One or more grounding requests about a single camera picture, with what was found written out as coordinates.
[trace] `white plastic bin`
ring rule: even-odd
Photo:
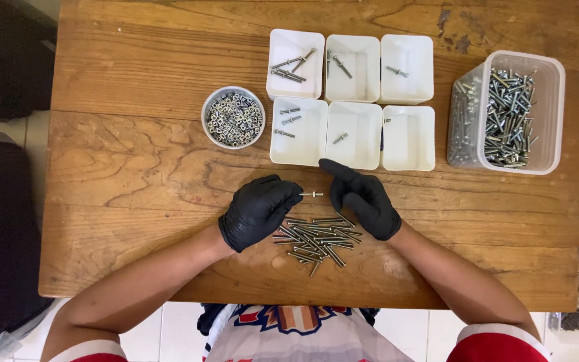
[[[435,168],[435,111],[426,106],[383,108],[381,166],[388,171]]]
[[[378,104],[332,102],[327,120],[326,158],[350,168],[379,166],[383,112]],[[347,133],[347,137],[334,141]]]
[[[336,34],[327,37],[324,67],[327,67],[327,50],[330,50],[331,54],[329,75],[326,74],[324,99],[328,103],[334,101],[376,102],[380,93],[381,47],[379,39]],[[350,72],[352,78],[349,78],[338,66],[334,60],[335,56]]]
[[[300,108],[301,111],[280,114],[281,110]],[[293,122],[284,120],[301,116]],[[277,97],[272,116],[269,158],[276,164],[318,166],[326,156],[327,103],[318,99]],[[275,133],[280,129],[295,137]]]
[[[491,68],[512,69],[519,74],[536,70],[533,136],[539,136],[531,149],[528,165],[519,169],[491,165],[484,155],[488,86]],[[486,168],[493,171],[546,175],[560,162],[562,116],[564,112],[564,67],[559,61],[540,55],[498,50],[477,68],[455,81],[448,125],[448,163],[460,168]],[[458,83],[467,92],[461,91]]]
[[[408,74],[396,74],[386,67]],[[381,38],[381,95],[379,104],[419,104],[434,94],[432,39],[386,34]]]
[[[296,75],[306,78],[302,83],[271,73],[271,67],[288,59],[306,56],[310,49],[317,51],[296,70]],[[272,101],[279,96],[317,99],[321,96],[323,79],[323,51],[325,37],[319,33],[296,32],[274,29],[269,33],[269,65],[267,71],[267,94]],[[292,71],[298,62],[281,67]]]

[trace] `worn table surface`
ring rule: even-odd
[[[271,115],[256,144],[218,148],[200,124],[205,98],[235,84],[267,110],[274,28],[434,42],[436,161],[431,172],[368,172],[424,235],[494,273],[531,310],[576,306],[579,235],[579,1],[63,0],[50,122],[39,292],[74,296],[112,270],[213,223],[232,193],[278,173],[327,191],[318,168],[269,160]],[[542,177],[451,168],[452,83],[494,50],[566,69],[562,161]],[[294,217],[332,215],[306,198]],[[271,239],[206,269],[174,300],[444,308],[395,251],[366,238],[348,266],[309,268]]]

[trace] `black nitrile glove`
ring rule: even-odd
[[[292,206],[303,200],[303,188],[278,175],[257,178],[242,186],[227,212],[218,218],[224,242],[236,252],[260,242],[282,223]]]
[[[386,241],[399,231],[401,217],[376,176],[361,175],[328,159],[320,159],[318,165],[334,176],[330,201],[335,210],[340,212],[343,205],[351,208],[361,226],[377,240]]]

